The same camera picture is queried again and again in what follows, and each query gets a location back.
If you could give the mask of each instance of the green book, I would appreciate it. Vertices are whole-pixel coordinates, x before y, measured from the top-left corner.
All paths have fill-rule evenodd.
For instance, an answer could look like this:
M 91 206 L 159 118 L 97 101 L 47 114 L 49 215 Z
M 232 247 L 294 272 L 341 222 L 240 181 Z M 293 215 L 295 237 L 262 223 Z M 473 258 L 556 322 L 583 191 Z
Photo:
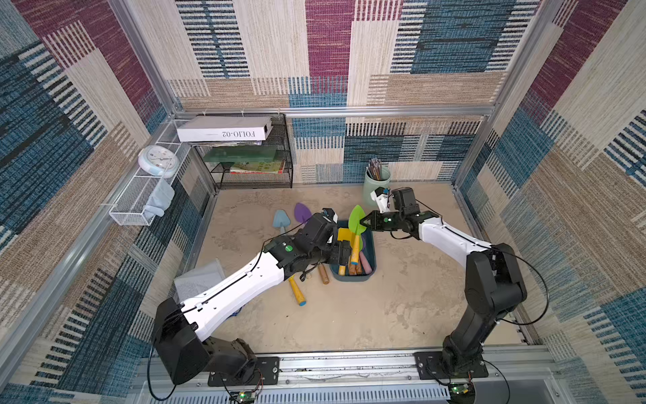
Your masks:
M 276 156 L 275 146 L 213 147 L 203 159 L 209 163 L 272 162 Z
M 262 163 L 235 163 L 231 166 L 230 172 L 237 174 L 280 174 L 285 168 L 285 162 L 262 162 Z

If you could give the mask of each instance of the black mounting plate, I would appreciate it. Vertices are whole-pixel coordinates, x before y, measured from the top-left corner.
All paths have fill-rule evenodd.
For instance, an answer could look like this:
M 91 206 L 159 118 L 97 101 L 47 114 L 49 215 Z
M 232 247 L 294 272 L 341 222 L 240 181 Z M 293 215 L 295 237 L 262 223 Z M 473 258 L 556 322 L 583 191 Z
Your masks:
M 278 384 L 278 372 L 280 371 L 280 358 L 278 356 L 259 357 L 258 361 L 256 362 L 256 369 L 259 369 L 259 371 L 262 373 L 262 376 L 264 377 L 263 383 L 265 384 L 265 386 Z M 258 384 L 259 379 L 260 374 L 255 371 L 251 380 L 246 382 L 238 379 L 237 377 L 225 377 L 223 374 L 211 372 L 209 374 L 209 381 L 207 382 L 207 384 L 209 385 L 209 387 L 222 387 L 224 386 L 222 384 L 222 381 L 224 380 L 224 383 L 227 385 L 227 387 L 255 386 L 256 384 Z
M 442 351 L 422 351 L 414 353 L 415 364 L 417 365 L 417 373 L 421 380 L 434 380 L 434 379 L 468 379 L 469 372 L 471 373 L 471 378 L 478 377 L 488 377 L 489 372 L 486 369 L 486 365 L 480 365 L 482 357 L 479 360 L 476 360 L 474 365 L 464 372 L 454 372 L 453 374 L 448 374 L 443 370 L 442 367 Z

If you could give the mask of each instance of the light blue cloth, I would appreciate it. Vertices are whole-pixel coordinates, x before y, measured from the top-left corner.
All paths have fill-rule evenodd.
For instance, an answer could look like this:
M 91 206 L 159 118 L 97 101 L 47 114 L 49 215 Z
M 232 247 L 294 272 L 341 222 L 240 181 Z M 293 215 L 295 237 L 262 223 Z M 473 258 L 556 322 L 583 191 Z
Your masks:
M 143 207 L 143 217 L 148 221 L 155 215 L 162 217 L 174 196 L 175 190 L 165 180 L 160 179 Z

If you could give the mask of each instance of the white wire basket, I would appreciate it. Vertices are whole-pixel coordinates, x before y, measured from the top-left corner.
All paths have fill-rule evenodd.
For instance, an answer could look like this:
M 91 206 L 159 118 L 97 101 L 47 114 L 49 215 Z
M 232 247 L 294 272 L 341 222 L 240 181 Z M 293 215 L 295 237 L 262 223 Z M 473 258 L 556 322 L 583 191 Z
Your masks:
M 144 215 L 143 207 L 148 202 L 153 189 L 155 189 L 159 181 L 166 181 L 171 185 L 175 177 L 183 171 L 182 165 L 191 150 L 191 146 L 188 143 L 180 142 L 177 136 L 177 125 L 184 122 L 186 121 L 173 120 L 167 123 L 162 134 L 155 142 L 156 145 L 165 147 L 175 153 L 179 169 L 169 178 L 164 178 L 165 172 L 164 175 L 154 176 L 139 168 L 110 208 L 110 216 L 120 226 L 150 226 L 152 224 L 156 216 Z

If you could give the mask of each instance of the clock face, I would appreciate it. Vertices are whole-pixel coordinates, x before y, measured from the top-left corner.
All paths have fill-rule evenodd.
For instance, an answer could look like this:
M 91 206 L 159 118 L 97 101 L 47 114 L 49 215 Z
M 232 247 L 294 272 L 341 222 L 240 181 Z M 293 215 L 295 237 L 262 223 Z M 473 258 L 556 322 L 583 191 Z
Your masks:
M 146 173 L 164 178 L 171 178 L 180 168 L 175 153 L 159 145 L 144 147 L 139 152 L 138 161 Z
M 161 169 L 172 169 L 177 163 L 175 153 L 162 146 L 152 146 L 147 150 L 146 160 Z

